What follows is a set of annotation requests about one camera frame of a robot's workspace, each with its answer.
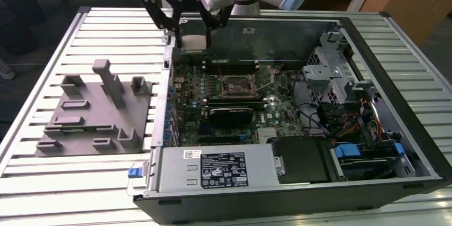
desk leg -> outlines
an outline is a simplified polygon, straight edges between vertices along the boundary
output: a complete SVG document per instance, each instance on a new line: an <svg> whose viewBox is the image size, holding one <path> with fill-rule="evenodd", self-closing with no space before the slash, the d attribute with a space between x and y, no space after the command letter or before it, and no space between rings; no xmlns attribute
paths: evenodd
<svg viewBox="0 0 452 226"><path fill-rule="evenodd" d="M364 1L365 0L352 0L348 8L346 8L346 11L348 12L358 12L360 9L361 9L361 6L364 4Z"/></svg>

cpu socket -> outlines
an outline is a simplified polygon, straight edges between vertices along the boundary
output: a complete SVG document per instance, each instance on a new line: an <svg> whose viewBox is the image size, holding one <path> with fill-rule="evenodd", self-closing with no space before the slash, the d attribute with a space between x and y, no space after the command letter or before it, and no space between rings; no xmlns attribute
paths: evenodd
<svg viewBox="0 0 452 226"><path fill-rule="evenodd" d="M250 75L228 75L220 78L224 98L256 98L256 79Z"/></svg>

vertical post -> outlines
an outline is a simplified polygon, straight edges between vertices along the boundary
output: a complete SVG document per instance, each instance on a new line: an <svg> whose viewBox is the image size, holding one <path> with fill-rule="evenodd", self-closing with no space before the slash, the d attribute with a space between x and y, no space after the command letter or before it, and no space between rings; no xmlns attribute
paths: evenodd
<svg viewBox="0 0 452 226"><path fill-rule="evenodd" d="M98 74L114 106L120 109L125 106L125 103L121 96L121 88L114 82L109 67L110 62L106 59L96 59L92 64L92 71Z"/></svg>

metal bracket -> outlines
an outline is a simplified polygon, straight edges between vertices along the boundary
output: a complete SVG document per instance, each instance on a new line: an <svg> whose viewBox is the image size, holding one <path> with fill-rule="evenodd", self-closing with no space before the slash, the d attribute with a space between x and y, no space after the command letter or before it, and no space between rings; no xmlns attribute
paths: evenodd
<svg viewBox="0 0 452 226"><path fill-rule="evenodd" d="M372 89L374 87L373 82L370 80L364 80L360 82L348 82L345 87L344 87L344 91L346 94L346 100L356 100L356 95L354 92L356 91L368 91L369 89Z"/></svg>

barcode sticker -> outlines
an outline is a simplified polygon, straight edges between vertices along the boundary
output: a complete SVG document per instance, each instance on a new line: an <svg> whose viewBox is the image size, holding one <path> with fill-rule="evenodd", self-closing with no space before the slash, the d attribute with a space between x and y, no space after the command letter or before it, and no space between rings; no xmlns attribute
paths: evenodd
<svg viewBox="0 0 452 226"><path fill-rule="evenodd" d="M184 159L198 159L201 150L184 150Z"/></svg>

